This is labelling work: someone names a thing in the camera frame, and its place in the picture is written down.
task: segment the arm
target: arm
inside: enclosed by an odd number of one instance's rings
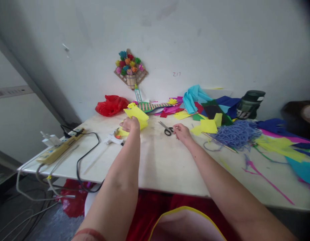
[[[126,118],[120,125],[130,134],[78,229],[94,229],[107,241],[126,239],[138,198],[140,126],[135,117]]]
[[[192,154],[212,199],[242,240],[296,240],[264,205],[192,139],[187,127],[176,124],[174,132]]]

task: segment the red plastic bag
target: red plastic bag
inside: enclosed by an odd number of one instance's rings
[[[105,95],[105,102],[98,102],[95,110],[103,116],[112,116],[127,108],[129,102],[118,95]]]
[[[90,182],[84,182],[84,186],[91,188],[93,185]],[[81,185],[76,180],[67,179],[64,187],[71,189],[81,189]],[[62,189],[60,192],[61,195],[75,195],[75,198],[64,198],[61,197],[62,209],[64,213],[67,214],[70,218],[77,218],[79,216],[84,216],[85,214],[85,201],[87,197],[87,192],[84,190],[72,191]]]

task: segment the glue gun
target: glue gun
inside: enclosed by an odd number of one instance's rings
[[[119,128],[117,128],[117,129],[115,129],[113,132],[111,132],[111,133],[109,133],[108,135],[107,135],[107,138],[104,140],[104,143],[106,143],[107,145],[109,145],[109,144],[111,144],[112,142],[114,142],[114,143],[116,143],[116,144],[118,144],[118,145],[124,145],[124,140],[123,139],[117,139],[116,137],[115,137],[115,135],[117,134],[117,132],[118,132],[118,129]]]

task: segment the black scissors handle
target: black scissors handle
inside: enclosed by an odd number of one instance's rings
[[[167,136],[171,136],[173,132],[174,132],[173,127],[169,127],[168,129],[164,130],[164,133]]]

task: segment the wooden stick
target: wooden stick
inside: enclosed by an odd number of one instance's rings
[[[227,149],[229,149],[230,151],[232,152],[235,152],[237,153],[235,150],[233,150],[232,148],[226,146],[226,145],[223,145],[221,142],[219,142],[218,140],[216,140],[215,138],[211,137],[209,134],[205,133],[205,132],[202,132],[204,135],[206,135],[207,137],[209,137],[211,140],[215,140],[216,142],[220,143],[222,146],[226,147]]]

